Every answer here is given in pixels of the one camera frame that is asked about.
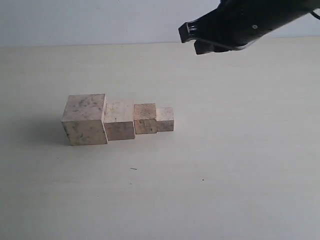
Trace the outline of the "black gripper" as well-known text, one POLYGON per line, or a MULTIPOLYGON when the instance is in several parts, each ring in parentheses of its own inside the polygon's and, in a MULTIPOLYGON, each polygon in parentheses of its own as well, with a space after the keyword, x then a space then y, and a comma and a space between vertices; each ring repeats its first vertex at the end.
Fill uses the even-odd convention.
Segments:
POLYGON ((195 41, 197 55, 243 47, 320 7, 318 0, 222 0, 204 16, 178 28, 181 43, 195 41))

